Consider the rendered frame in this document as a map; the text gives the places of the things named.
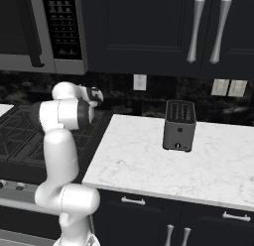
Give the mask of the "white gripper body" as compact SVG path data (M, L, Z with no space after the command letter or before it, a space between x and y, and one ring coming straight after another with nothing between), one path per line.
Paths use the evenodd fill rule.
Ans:
M92 107L100 106L104 100L102 91L97 87L87 89L88 103Z

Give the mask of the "silver microwave oven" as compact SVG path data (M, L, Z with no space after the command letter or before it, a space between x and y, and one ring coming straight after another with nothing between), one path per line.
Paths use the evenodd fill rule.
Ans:
M33 67L16 0L0 0L0 70L83 75L88 71L80 0L31 0L43 67Z

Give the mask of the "dark wide upper cupboard door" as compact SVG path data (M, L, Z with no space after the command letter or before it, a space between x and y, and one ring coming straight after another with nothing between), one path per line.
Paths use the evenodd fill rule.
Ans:
M198 77L212 0L205 0L196 60L187 61L194 0L80 0L88 68Z

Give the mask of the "dark grey toaster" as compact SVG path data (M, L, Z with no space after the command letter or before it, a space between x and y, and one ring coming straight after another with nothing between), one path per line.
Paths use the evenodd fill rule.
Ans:
M190 152L195 132L194 103L184 100L168 100L164 124L163 148Z

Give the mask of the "black gas hob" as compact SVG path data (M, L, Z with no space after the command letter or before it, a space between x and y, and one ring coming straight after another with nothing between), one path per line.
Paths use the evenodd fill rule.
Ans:
M0 117L0 179L40 185L46 180L44 134L29 121L29 105L12 107ZM78 155L80 184L109 125L112 113L97 110L90 126L72 131Z

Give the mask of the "dark drawer front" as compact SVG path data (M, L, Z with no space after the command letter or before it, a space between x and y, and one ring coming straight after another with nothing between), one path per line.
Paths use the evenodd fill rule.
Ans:
M244 216L247 214L251 217L251 221L244 222L240 220L222 218L222 213L224 211L226 211L228 214L238 216ZM254 229L254 211L240 210L229 207L185 203L182 219L186 219L188 221L205 221L217 225L232 225Z
M183 204L176 200L146 196L142 194L112 191L112 190L106 190L106 189L101 189L99 193L101 195L101 202L103 204L142 209L146 211L153 211L156 213L171 213L174 211L176 213L180 213L183 208ZM146 201L146 205L138 205L133 203L122 202L121 197L123 196L126 196L129 199L136 199L136 200L141 200L143 198Z

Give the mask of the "dark lower cupboard door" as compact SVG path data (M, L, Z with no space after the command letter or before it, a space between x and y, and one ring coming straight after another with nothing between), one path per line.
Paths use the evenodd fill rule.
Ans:
M100 246L165 246L168 226L178 227L180 212L100 206L93 214Z
M186 246L254 246L254 226L204 220L182 221L178 230L178 246L184 242L186 228L190 229Z

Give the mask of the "silver oven front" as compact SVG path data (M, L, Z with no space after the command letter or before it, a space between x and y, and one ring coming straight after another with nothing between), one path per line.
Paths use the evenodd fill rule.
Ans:
M88 246L90 241L97 242L88 218L100 202L95 188L45 181L37 188L26 186L24 190L16 190L16 184L7 182L0 189L0 197L34 203L60 213L51 215L0 205L0 229L55 239L53 244L40 242L38 246Z

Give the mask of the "dark narrow upper cupboard door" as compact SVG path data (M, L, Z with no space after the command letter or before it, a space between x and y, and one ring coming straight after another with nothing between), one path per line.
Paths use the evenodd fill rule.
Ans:
M220 1L211 3L200 77L254 80L254 0L232 0L219 62L209 61L217 33Z

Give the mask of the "white wall socket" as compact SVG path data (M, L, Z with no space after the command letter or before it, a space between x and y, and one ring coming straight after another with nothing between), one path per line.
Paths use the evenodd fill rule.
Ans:
M133 89L145 91L147 87L147 75L135 74L133 77Z

